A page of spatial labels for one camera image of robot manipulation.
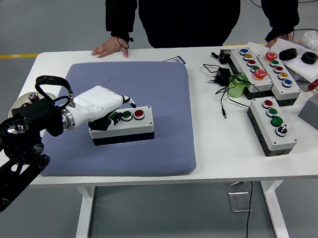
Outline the person's right hand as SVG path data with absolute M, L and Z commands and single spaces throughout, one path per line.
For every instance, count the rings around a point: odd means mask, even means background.
M 128 54 L 128 42 L 119 37 L 110 37 L 107 41 L 91 50 L 91 55 L 95 55 L 98 58 L 109 56 L 113 53 L 121 51 L 122 55 L 127 58 Z

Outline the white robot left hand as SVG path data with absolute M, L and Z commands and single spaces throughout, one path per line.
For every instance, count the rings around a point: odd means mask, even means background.
M 63 128 L 66 131 L 75 130 L 85 121 L 89 123 L 90 129 L 107 131 L 120 121 L 120 113 L 116 111 L 124 103 L 136 107 L 129 96 L 117 94 L 102 86 L 95 86 L 70 100 L 62 109 Z

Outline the person's left hand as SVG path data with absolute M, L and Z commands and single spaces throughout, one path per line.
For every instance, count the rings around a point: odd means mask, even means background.
M 283 40 L 292 40 L 292 33 L 290 34 L 284 34 L 284 35 L 280 35 L 275 37 L 274 39 L 270 40 L 267 44 L 266 47 L 271 48 L 273 45 L 275 45 L 275 43 L 277 42 L 278 39 L 283 39 Z

